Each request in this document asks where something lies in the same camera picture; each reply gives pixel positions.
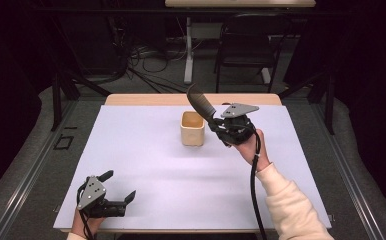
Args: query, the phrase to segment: gray floor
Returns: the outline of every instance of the gray floor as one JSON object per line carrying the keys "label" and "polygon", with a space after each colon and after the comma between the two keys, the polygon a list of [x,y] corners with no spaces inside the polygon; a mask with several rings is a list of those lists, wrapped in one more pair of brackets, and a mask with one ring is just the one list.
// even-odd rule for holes
{"label": "gray floor", "polygon": [[[281,55],[273,92],[285,89],[280,79],[288,66],[295,41],[289,43]],[[203,42],[195,50],[193,79],[204,92],[214,91],[214,47],[212,43]],[[165,66],[163,61],[153,57],[153,53],[146,55],[151,56],[146,59],[146,69],[159,70]],[[170,61],[164,71],[149,74],[186,87],[183,85],[184,64],[183,59]],[[145,72],[142,60],[135,69]],[[221,81],[247,79],[243,81],[259,83],[260,79],[251,72],[254,71],[224,69]],[[102,86],[115,93],[154,92],[131,74]],[[0,181],[0,239],[38,239],[39,236],[42,239],[65,239],[65,234],[52,228],[56,217],[53,209],[63,200],[98,109],[104,103],[104,98],[94,91],[84,86],[79,86],[79,89],[82,93],[79,101],[64,101],[64,122],[55,133],[50,132],[53,120],[51,89],[40,94],[43,106],[37,124]],[[262,92],[265,87],[221,87],[221,92],[252,91]],[[335,102],[336,135],[330,136],[321,125],[320,106],[309,105],[305,100],[308,91],[299,91],[283,100],[283,104],[291,114],[327,212],[334,217],[331,234],[336,239],[386,239],[386,200],[359,158],[348,109],[341,102]],[[53,150],[60,134],[74,136],[71,149]],[[110,234],[100,234],[99,237],[114,238]],[[276,238],[274,233],[269,234],[269,239]]]}

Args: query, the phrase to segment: hand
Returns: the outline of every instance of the hand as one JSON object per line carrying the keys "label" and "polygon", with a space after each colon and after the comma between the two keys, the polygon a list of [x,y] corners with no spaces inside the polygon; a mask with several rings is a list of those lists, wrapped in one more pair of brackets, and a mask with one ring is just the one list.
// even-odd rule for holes
{"label": "hand", "polygon": [[[93,235],[97,233],[97,230],[100,227],[100,224],[105,220],[105,218],[90,218],[87,221],[88,227],[90,228],[90,231]],[[74,221],[72,222],[72,229],[71,232],[74,234],[77,234],[78,236],[87,238],[84,234],[84,223],[83,220],[81,220],[80,212],[78,209],[75,209],[74,213]]]}
{"label": "hand", "polygon": [[[256,129],[256,132],[258,133],[259,138],[261,139],[260,157],[256,166],[256,171],[260,172],[264,170],[264,168],[266,168],[268,165],[270,165],[270,160],[268,159],[267,149],[265,148],[264,133],[261,129]],[[252,161],[256,153],[256,135],[252,135],[248,140],[246,140],[246,142],[242,144],[233,146],[240,152],[246,162],[252,165]]]}

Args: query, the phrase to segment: white sleeve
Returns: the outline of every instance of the white sleeve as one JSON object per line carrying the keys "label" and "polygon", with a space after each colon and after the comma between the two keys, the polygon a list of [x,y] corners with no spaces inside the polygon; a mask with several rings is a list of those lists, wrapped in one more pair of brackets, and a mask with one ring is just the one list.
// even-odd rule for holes
{"label": "white sleeve", "polygon": [[266,203],[280,239],[333,239],[311,201],[273,163],[256,176],[267,192]]}

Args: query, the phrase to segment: desk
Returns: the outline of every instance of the desk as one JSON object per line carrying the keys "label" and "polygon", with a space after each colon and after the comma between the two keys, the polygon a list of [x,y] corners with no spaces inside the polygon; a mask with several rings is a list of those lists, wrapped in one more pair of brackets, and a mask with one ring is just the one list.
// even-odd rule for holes
{"label": "desk", "polygon": [[[293,124],[275,94],[205,94],[218,112],[224,102],[256,104],[248,114],[266,133],[270,158],[330,222]],[[249,192],[250,166],[205,129],[202,147],[181,144],[180,119],[192,110],[184,94],[115,94],[100,110],[54,228],[69,231],[77,188],[89,175],[114,170],[106,198],[118,201],[136,190],[125,217],[108,218],[104,232],[258,232]],[[274,229],[265,191],[257,182],[264,227]]]}
{"label": "desk", "polygon": [[[315,6],[314,0],[166,0],[167,7],[183,7],[183,8],[309,8]],[[212,38],[218,37],[217,34],[211,34]],[[193,79],[193,52],[192,52],[192,22],[191,18],[187,17],[186,38],[187,38],[187,58],[186,70],[184,73],[184,83],[190,84]],[[268,79],[268,69],[263,72],[263,78]]]}

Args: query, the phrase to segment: black chair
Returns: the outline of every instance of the black chair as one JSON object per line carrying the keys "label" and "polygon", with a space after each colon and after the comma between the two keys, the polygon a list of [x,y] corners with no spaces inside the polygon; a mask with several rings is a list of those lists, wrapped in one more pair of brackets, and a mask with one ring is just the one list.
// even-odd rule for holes
{"label": "black chair", "polygon": [[[241,13],[228,18],[221,27],[214,67],[216,92],[219,92],[221,66],[258,68],[257,74],[263,68],[272,68],[268,85],[271,92],[281,46],[291,26],[291,21],[283,15]],[[270,35],[277,36],[277,40],[270,41]]]}

